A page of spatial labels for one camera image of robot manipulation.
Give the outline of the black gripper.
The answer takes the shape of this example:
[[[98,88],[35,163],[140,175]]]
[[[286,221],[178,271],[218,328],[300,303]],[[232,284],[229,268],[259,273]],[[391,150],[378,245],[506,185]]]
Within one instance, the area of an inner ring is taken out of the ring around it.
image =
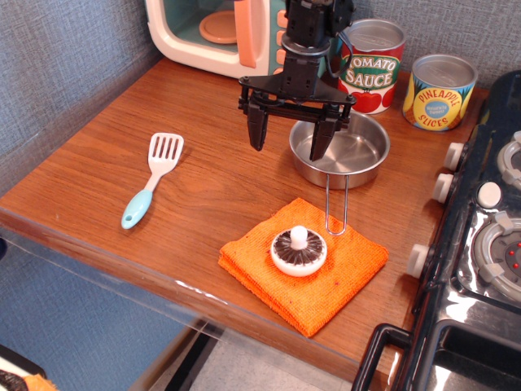
[[[309,159],[320,160],[339,130],[339,123],[348,121],[355,99],[327,85],[319,76],[320,64],[330,49],[328,41],[318,47],[303,46],[284,36],[282,48],[285,59],[280,73],[239,79],[239,108],[247,115],[250,144],[262,150],[270,114],[302,119],[309,116],[319,120],[314,126]]]

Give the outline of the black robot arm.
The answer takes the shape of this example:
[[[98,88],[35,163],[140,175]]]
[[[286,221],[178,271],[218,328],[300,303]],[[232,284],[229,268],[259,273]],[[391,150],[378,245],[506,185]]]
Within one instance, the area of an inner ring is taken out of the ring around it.
[[[324,157],[335,133],[349,121],[356,98],[326,84],[320,65],[332,77],[347,70],[331,70],[331,40],[347,42],[345,29],[352,24],[351,1],[287,1],[286,32],[282,35],[285,59],[282,71],[271,76],[241,77],[239,109],[247,115],[251,146],[261,150],[270,115],[314,124],[309,159]]]

